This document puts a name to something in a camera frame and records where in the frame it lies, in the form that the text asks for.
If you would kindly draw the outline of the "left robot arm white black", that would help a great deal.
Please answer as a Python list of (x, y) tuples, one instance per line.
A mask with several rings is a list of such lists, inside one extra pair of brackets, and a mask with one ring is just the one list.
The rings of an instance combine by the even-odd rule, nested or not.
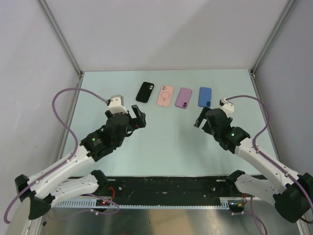
[(146, 115), (137, 105), (132, 106), (136, 117), (132, 118), (124, 106), (109, 108), (106, 124), (88, 134), (73, 152), (41, 172), (15, 179), (18, 198), (30, 203), (28, 219), (45, 215), (61, 201), (83, 195), (104, 195), (109, 181), (101, 170), (94, 170), (75, 181), (67, 181), (74, 173), (85, 169), (119, 148), (132, 132), (146, 126)]

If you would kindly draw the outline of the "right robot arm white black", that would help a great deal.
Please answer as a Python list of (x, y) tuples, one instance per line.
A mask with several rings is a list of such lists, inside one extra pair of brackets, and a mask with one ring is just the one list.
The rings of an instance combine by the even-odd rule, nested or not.
[(287, 221), (295, 223), (313, 207), (313, 177), (286, 167), (271, 157), (265, 158), (254, 146), (249, 133), (232, 127), (232, 118), (223, 109), (204, 107), (196, 119), (195, 127), (211, 135), (220, 147), (253, 165), (264, 177), (254, 179), (243, 171), (233, 172), (226, 183), (227, 193), (238, 196), (241, 192), (260, 198), (273, 205)]

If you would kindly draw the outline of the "pink phone case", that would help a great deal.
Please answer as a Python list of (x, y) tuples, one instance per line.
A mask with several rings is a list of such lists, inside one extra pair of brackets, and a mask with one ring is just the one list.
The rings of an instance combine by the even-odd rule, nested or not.
[(169, 107), (170, 102), (172, 99), (174, 87), (169, 85), (162, 85), (158, 98), (157, 98), (157, 105), (163, 106), (163, 107)]

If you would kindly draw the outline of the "black phone case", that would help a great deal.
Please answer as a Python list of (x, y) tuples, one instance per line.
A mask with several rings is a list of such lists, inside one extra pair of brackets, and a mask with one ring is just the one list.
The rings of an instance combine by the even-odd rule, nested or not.
[(153, 83), (143, 82), (137, 93), (135, 100), (138, 102), (147, 103), (149, 101), (153, 89), (154, 89)]

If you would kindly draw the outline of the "purple phone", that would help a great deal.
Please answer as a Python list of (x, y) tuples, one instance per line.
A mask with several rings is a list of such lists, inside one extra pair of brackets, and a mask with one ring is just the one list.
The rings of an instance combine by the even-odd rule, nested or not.
[(175, 101), (175, 106), (179, 108), (186, 109), (192, 94), (192, 90), (189, 88), (181, 88), (177, 99)]

